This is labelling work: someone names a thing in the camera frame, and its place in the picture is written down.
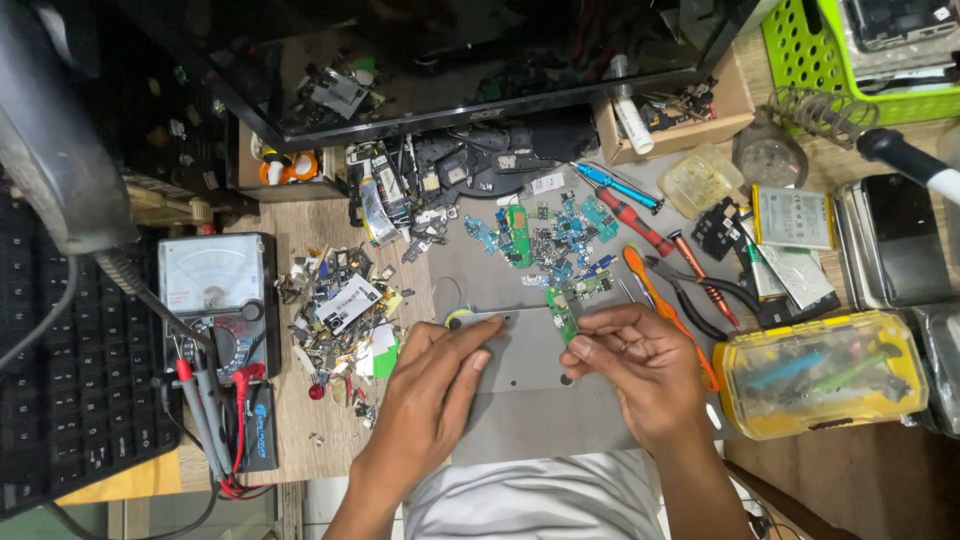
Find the white shirt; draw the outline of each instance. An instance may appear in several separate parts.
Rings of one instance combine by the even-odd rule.
[[[404,505],[406,540],[662,540],[643,450],[442,467]]]

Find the man's right hand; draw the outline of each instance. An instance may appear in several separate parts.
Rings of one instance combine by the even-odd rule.
[[[560,356],[566,375],[606,377],[627,427],[651,454],[691,436],[712,438],[696,347],[683,332],[641,304],[601,309],[577,324],[581,333]]]

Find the coiled metal spring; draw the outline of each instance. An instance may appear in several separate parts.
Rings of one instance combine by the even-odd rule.
[[[767,105],[782,118],[847,150],[857,138],[876,127],[880,109],[876,104],[851,96],[813,88],[780,86]]]

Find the black keyboard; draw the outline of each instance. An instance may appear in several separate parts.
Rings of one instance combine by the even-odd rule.
[[[156,273],[155,239],[145,236],[128,255],[145,278]],[[0,519],[180,442],[151,386],[162,369],[158,318],[92,258],[82,270],[72,305],[0,373]],[[66,258],[39,218],[0,193],[0,351],[43,319],[66,284]],[[180,400],[174,404],[180,418]]]

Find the blue screwdriver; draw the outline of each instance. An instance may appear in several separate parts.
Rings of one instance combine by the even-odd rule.
[[[623,184],[613,176],[601,171],[596,167],[591,167],[590,165],[586,165],[584,163],[573,162],[570,163],[570,166],[580,172],[580,174],[602,185],[603,187],[616,189],[620,193],[623,193],[624,195],[644,205],[650,210],[651,215],[657,215],[657,212],[659,212],[663,207],[663,199],[655,199],[631,185]]]

